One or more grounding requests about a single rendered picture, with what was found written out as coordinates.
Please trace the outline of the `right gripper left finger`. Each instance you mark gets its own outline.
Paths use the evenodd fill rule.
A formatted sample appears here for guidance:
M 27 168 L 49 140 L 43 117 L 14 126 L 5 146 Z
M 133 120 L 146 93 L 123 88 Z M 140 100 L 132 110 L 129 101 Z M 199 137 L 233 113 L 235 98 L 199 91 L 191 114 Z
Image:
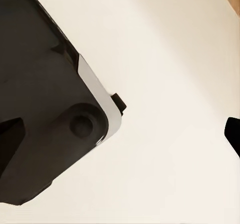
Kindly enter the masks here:
M 26 136 L 21 117 L 0 123 L 0 177 Z

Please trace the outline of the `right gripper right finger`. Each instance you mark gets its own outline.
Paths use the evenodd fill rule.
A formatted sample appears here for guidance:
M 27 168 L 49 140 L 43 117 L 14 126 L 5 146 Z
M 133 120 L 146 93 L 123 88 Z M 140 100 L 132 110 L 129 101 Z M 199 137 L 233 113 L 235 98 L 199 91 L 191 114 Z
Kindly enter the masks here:
M 225 125 L 224 135 L 240 157 L 240 119 L 229 117 Z

